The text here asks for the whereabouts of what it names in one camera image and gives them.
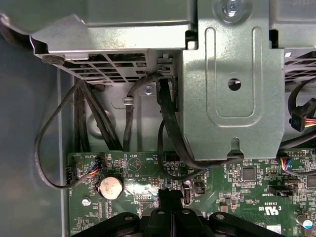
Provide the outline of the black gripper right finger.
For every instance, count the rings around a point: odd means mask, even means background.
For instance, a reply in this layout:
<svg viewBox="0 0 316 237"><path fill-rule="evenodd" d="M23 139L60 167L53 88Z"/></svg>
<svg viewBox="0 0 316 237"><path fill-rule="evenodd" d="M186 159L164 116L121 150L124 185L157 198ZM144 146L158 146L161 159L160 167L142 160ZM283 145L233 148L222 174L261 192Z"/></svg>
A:
<svg viewBox="0 0 316 237"><path fill-rule="evenodd" d="M177 232L182 237L276 237L277 233L225 212L208 219L182 206L180 190L170 192Z"/></svg>

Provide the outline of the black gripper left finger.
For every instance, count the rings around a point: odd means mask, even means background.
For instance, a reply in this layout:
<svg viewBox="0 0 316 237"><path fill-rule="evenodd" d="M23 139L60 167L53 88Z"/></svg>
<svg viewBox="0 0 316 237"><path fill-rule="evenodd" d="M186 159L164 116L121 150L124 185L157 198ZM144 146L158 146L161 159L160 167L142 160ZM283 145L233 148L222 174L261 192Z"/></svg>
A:
<svg viewBox="0 0 316 237"><path fill-rule="evenodd" d="M76 237L168 237L170 236L171 190L159 190L159 206L149 216L139 217L130 212L118 214L78 234Z"/></svg>

